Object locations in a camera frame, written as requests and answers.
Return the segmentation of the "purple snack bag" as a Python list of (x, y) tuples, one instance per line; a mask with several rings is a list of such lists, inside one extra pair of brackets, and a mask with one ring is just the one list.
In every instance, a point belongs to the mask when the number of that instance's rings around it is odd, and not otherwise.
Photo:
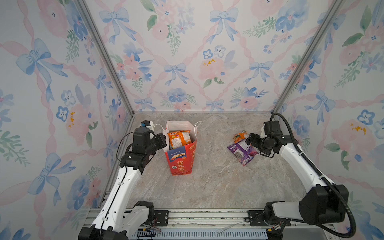
[(259, 152), (247, 145), (245, 140), (227, 146), (227, 149), (239, 160), (242, 166), (247, 165)]

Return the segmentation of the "red paper gift bag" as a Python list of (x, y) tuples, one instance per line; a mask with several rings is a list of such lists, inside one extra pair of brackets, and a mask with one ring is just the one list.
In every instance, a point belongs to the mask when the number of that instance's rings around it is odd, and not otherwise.
[[(188, 121), (168, 121), (166, 127), (163, 129), (163, 134), (166, 136), (167, 146), (162, 150), (165, 153), (173, 176), (188, 175), (192, 173), (197, 148), (197, 133), (200, 124), (200, 121), (194, 125)], [(168, 133), (182, 130), (190, 131), (192, 143), (180, 148), (171, 149)]]

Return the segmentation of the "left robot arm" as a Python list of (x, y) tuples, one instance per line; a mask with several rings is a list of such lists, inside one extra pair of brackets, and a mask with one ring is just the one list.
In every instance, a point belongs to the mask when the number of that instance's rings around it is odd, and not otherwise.
[(141, 226), (155, 222), (154, 204), (139, 201), (126, 213), (133, 190), (158, 150), (167, 146), (163, 133), (155, 134), (154, 123), (143, 121), (133, 134), (133, 142), (120, 159), (120, 169), (104, 206), (90, 227), (83, 227), (80, 240), (131, 240)]

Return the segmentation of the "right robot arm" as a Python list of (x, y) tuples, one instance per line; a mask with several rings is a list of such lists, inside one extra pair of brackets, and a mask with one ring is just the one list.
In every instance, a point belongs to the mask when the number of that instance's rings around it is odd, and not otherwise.
[(264, 123), (263, 136), (250, 133), (246, 144), (266, 157), (280, 155), (293, 168), (301, 180), (306, 194), (298, 202), (268, 202), (264, 221), (273, 225), (287, 219), (308, 225), (341, 223), (347, 214), (342, 201), (347, 201), (349, 191), (328, 179), (307, 157), (293, 133), (284, 135), (278, 121)]

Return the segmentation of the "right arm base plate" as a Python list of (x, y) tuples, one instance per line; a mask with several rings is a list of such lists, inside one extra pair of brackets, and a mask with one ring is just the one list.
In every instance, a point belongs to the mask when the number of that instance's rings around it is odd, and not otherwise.
[(251, 227), (281, 227), (286, 219), (268, 217), (264, 210), (249, 210), (244, 218)]

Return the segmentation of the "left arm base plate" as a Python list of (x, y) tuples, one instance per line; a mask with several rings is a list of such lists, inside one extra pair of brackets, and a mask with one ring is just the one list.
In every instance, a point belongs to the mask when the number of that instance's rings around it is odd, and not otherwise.
[(168, 210), (155, 210), (153, 213), (150, 213), (149, 218), (145, 221), (143, 227), (167, 227), (169, 222), (169, 213)]

